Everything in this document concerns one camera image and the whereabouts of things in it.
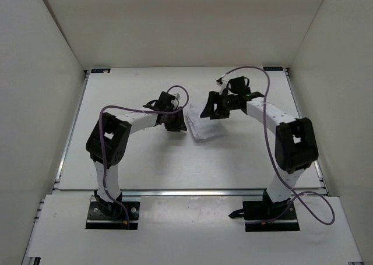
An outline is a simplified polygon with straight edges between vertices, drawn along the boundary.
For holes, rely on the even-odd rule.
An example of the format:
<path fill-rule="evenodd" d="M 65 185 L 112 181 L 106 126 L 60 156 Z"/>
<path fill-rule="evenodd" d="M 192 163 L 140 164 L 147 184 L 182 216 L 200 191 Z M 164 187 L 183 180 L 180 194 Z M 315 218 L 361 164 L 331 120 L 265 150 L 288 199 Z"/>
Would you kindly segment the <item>white skirt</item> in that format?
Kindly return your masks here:
<path fill-rule="evenodd" d="M 198 142 L 223 137 L 228 134 L 228 130 L 218 120 L 201 118 L 203 110 L 202 104 L 189 104 L 185 111 L 185 117 L 191 129 L 193 138 Z"/>

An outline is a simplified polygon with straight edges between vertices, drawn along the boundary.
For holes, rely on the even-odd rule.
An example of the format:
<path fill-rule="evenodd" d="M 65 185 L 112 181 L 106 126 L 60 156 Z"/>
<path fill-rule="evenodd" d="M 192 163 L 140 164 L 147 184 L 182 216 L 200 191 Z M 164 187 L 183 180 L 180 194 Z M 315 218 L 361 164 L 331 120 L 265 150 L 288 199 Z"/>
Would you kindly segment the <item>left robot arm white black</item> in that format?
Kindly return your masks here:
<path fill-rule="evenodd" d="M 98 188 L 95 196 L 102 200 L 101 209 L 108 217 L 116 217 L 122 210 L 118 183 L 118 164 L 121 162 L 131 134 L 163 125 L 168 132 L 186 131 L 180 95 L 161 92 L 141 109 L 109 105 L 104 107 L 90 134 L 86 151 L 96 168 Z"/>

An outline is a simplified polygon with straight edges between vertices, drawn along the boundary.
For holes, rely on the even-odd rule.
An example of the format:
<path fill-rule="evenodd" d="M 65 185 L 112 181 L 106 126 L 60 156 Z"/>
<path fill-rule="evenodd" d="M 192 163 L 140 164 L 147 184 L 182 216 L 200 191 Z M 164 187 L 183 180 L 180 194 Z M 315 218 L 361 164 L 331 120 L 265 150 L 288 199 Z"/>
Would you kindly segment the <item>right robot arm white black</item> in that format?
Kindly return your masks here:
<path fill-rule="evenodd" d="M 218 80 L 220 91 L 210 91 L 201 118 L 226 119 L 240 110 L 262 123 L 264 132 L 275 136 L 275 147 L 269 152 L 275 175 L 263 195 L 262 214 L 276 218 L 289 200 L 299 177 L 318 159 L 319 153 L 312 122 L 295 118 L 267 102 L 260 92 L 253 92 L 249 79 L 241 76 Z"/>

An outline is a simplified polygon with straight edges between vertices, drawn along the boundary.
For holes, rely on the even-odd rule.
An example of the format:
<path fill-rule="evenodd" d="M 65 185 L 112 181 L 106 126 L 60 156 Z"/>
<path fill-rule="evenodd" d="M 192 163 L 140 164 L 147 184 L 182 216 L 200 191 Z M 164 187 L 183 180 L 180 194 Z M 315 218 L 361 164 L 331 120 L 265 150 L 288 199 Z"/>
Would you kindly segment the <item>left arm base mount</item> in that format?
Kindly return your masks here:
<path fill-rule="evenodd" d="M 126 207 L 128 218 L 123 208 L 114 203 L 114 209 L 108 210 L 94 196 L 90 198 L 86 217 L 86 229 L 137 230 L 140 214 L 140 197 L 125 196 L 122 204 Z"/>

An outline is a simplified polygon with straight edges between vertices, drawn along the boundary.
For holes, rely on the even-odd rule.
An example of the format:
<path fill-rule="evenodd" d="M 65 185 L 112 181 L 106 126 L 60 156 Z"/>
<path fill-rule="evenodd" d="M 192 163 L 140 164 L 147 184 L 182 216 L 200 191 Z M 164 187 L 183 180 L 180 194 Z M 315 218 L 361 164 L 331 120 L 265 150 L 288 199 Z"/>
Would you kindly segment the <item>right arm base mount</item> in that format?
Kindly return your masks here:
<path fill-rule="evenodd" d="M 228 215 L 243 218 L 246 232 L 295 232 L 300 230 L 294 203 L 286 200 L 273 202 L 267 190 L 261 200 L 244 200 L 242 208 Z"/>

